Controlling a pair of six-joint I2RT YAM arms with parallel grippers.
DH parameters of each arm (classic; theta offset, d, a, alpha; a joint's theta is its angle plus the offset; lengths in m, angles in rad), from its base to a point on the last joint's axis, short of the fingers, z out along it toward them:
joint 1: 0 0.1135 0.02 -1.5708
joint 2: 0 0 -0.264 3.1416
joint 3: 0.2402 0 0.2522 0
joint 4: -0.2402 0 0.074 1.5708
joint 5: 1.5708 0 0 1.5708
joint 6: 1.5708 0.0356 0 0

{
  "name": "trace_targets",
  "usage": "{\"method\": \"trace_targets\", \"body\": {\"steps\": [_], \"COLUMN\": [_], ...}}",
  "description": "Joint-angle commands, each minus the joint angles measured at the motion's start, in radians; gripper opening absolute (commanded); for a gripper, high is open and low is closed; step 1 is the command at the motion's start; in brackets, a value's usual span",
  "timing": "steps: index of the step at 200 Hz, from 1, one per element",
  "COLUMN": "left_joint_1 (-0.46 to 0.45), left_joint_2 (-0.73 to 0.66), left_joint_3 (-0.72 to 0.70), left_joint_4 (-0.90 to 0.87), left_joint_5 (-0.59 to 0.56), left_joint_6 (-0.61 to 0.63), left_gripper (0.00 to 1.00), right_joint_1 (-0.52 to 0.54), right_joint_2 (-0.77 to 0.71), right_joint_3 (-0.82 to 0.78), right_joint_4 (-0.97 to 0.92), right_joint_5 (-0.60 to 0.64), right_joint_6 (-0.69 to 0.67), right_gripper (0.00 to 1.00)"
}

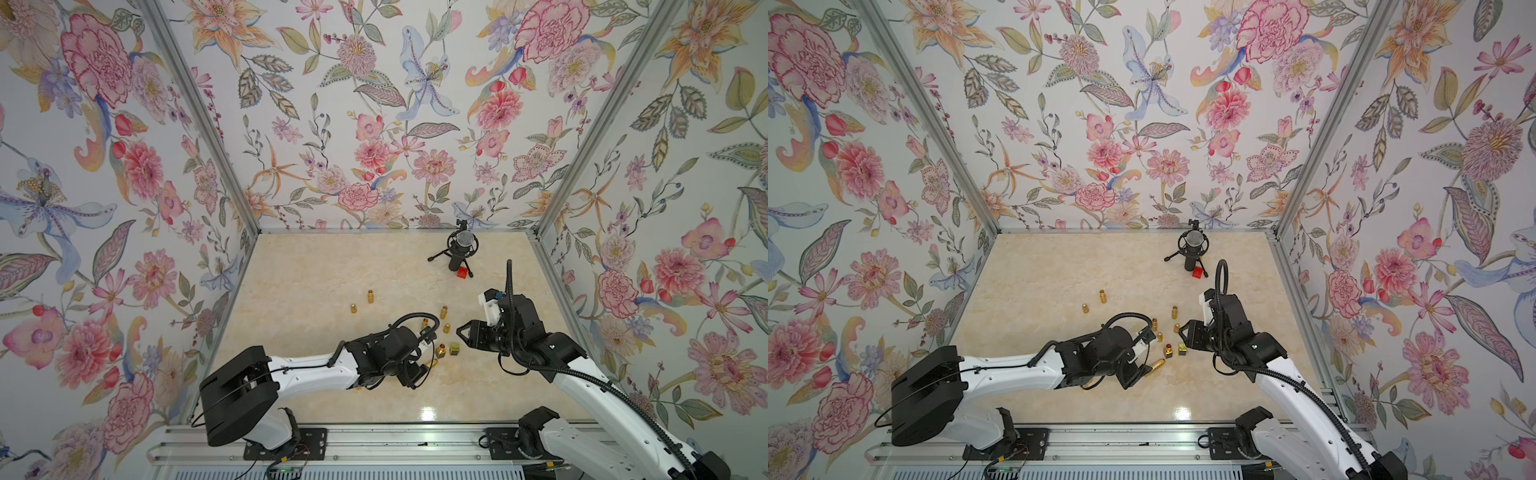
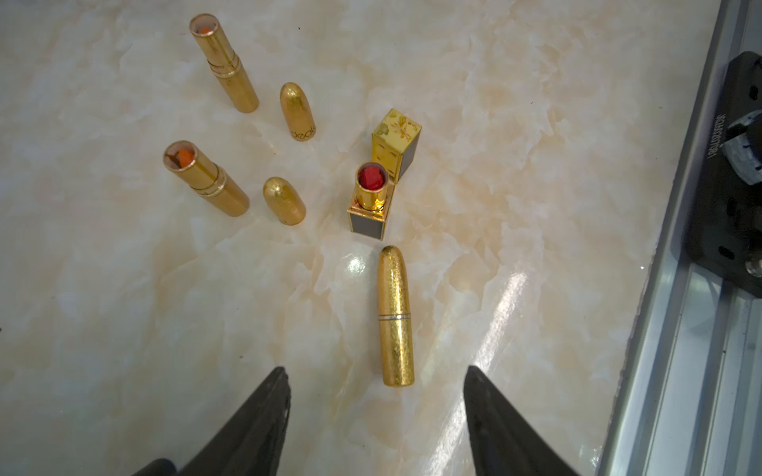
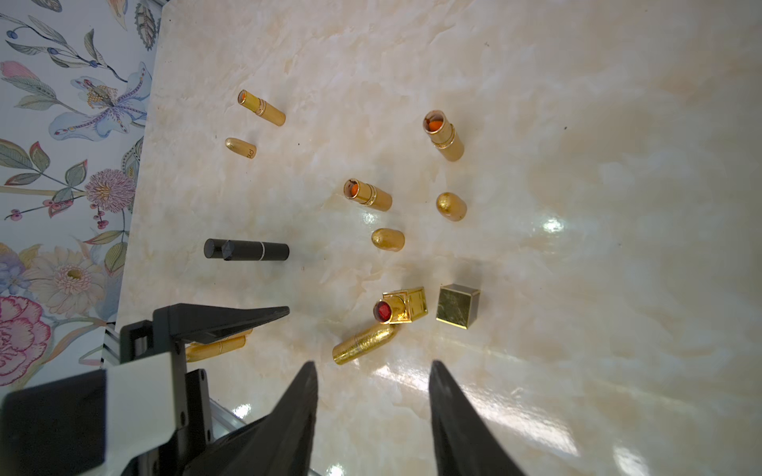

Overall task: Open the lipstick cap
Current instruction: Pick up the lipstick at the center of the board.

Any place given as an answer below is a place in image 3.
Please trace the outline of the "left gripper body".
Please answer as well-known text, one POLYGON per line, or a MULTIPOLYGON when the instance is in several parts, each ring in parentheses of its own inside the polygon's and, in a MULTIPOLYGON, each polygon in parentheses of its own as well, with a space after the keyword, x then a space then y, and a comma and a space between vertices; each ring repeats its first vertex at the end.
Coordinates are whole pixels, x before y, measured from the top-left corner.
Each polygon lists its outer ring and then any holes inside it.
POLYGON ((138 371, 144 400, 128 414, 143 432, 139 441, 148 445, 124 475, 185 475, 212 442, 206 374, 189 372, 186 357, 186 345, 207 333, 194 321, 141 321, 122 329, 120 359, 138 371))

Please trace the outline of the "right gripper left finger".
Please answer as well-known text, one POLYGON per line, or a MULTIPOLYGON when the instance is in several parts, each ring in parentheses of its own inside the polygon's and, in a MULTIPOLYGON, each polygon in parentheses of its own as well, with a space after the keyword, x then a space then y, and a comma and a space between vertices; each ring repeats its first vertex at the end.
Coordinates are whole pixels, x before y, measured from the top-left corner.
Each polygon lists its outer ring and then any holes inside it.
POLYGON ((268 416, 212 443, 184 474, 308 475, 318 400, 318 373, 309 361, 268 416))

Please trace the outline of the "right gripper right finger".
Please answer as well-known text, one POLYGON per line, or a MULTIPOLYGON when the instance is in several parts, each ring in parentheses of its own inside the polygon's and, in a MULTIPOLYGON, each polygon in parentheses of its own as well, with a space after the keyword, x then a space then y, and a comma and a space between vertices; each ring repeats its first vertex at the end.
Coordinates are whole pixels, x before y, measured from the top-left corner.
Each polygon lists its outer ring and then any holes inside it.
POLYGON ((434 361, 429 382, 432 432, 440 475, 522 475, 446 365, 434 361))

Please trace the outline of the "square gold lipstick cap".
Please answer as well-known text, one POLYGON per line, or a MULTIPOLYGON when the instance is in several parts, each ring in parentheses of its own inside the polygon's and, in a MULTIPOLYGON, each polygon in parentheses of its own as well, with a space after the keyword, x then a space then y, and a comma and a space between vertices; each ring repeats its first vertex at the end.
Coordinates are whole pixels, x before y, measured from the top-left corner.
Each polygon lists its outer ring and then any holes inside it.
POLYGON ((480 290, 458 284, 440 288, 436 312, 437 321, 468 329, 478 312, 480 290))

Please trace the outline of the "square gold black lipstick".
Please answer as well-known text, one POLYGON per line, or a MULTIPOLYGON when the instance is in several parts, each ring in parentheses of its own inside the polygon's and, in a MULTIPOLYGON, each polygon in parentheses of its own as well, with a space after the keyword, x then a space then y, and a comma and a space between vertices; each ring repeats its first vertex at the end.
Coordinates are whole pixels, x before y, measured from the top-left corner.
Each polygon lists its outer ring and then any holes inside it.
POLYGON ((425 289, 384 293, 373 307, 373 317, 384 325, 411 323, 428 314, 425 289))

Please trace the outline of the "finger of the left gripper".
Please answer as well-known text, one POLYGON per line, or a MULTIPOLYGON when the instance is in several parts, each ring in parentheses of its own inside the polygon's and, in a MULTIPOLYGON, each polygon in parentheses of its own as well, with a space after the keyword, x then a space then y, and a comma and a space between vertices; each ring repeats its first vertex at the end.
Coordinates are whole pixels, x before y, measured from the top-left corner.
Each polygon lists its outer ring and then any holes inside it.
POLYGON ((231 307, 177 303, 154 311, 154 343, 156 345, 212 344, 283 319, 290 313, 289 307, 232 309, 231 307))

